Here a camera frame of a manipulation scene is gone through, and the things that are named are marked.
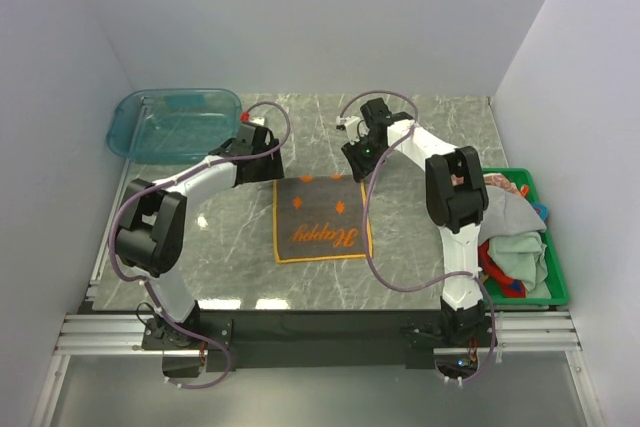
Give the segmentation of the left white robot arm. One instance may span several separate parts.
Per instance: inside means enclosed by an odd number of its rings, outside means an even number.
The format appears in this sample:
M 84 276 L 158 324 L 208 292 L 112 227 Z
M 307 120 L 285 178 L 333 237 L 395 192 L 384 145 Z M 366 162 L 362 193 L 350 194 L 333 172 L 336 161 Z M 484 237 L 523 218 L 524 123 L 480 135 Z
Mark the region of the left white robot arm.
M 126 191 L 109 236 L 116 275 L 137 281 L 151 298 L 154 320 L 177 348 L 212 341 L 202 332 L 200 307 L 177 267 L 192 212 L 216 194 L 284 177 L 281 142 L 267 126 L 244 121 L 238 133 L 199 163 L 172 177 L 136 179 Z

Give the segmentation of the orange and grey towel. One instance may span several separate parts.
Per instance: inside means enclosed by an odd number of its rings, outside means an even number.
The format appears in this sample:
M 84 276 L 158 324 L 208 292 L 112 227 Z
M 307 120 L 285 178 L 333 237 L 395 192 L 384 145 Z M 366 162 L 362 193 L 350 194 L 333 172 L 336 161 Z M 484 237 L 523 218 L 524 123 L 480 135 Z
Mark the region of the orange and grey towel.
M 364 183 L 340 174 L 273 182 L 273 251 L 279 264 L 364 259 L 373 254 L 362 225 Z

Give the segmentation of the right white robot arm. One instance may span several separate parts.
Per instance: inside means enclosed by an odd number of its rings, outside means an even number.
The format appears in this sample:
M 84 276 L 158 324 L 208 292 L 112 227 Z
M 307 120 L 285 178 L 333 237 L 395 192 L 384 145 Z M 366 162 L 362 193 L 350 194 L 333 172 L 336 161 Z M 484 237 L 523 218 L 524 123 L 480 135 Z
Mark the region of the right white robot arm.
M 415 114 L 393 113 L 381 98 L 367 101 L 360 115 L 340 113 L 337 129 L 347 135 L 342 152 L 357 182 L 375 183 L 394 152 L 420 167 L 425 201 L 437 226 L 444 273 L 438 312 L 423 325 L 408 326 L 411 339 L 432 346 L 462 346 L 485 332 L 489 319 L 479 274 L 481 222 L 489 206 L 479 154 L 456 147 L 430 133 Z

